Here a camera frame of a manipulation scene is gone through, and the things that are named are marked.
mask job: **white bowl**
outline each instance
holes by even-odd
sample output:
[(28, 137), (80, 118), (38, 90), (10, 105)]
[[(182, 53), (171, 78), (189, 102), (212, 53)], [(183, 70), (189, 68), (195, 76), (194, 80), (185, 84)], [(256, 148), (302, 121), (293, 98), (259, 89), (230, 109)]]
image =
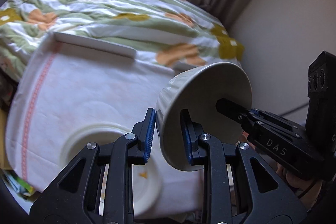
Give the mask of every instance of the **white bowl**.
[(162, 154), (172, 167), (182, 171), (203, 168), (191, 166), (185, 156), (180, 127), (180, 112), (184, 108), (204, 132), (225, 143), (238, 141), (243, 132), (241, 126), (216, 110), (216, 102), (221, 98), (251, 108), (250, 81), (233, 63), (214, 63), (182, 72), (161, 91), (156, 103), (156, 125)]
[[(82, 128), (71, 134), (61, 149), (59, 158), (59, 167), (62, 170), (80, 150), (89, 142), (96, 142), (98, 145), (104, 145), (114, 142), (120, 136), (131, 132), (117, 123), (95, 124)], [(133, 181), (133, 206), (134, 215), (139, 216), (152, 207), (159, 197), (162, 178), (158, 171), (155, 154), (151, 157), (146, 165), (132, 166)], [(103, 182), (101, 204), (105, 196), (105, 185)]]

